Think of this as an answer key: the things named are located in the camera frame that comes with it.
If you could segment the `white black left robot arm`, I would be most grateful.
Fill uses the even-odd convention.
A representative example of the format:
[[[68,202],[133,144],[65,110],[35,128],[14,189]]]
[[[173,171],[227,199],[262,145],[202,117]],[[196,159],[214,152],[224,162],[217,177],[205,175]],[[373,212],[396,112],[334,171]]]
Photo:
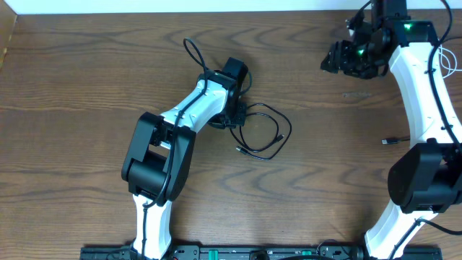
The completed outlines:
[[[136,205],[132,259],[162,259],[170,247],[170,214],[186,184],[196,135],[205,126],[234,129],[245,122],[239,101],[248,67],[229,58],[223,70],[207,69],[196,87],[174,108],[146,112],[136,123],[121,177]]]

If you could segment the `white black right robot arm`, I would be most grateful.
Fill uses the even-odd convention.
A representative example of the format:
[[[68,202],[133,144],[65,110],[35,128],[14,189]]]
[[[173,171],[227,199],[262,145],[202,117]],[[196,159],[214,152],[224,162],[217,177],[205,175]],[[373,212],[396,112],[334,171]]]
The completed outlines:
[[[430,21],[413,20],[405,1],[370,0],[370,21],[358,11],[350,39],[334,43],[321,62],[331,73],[360,79],[392,74],[409,123],[409,151],[388,174],[389,203],[354,246],[351,259],[439,259],[438,248],[410,246],[424,225],[461,203],[461,122],[437,60],[444,42]]]

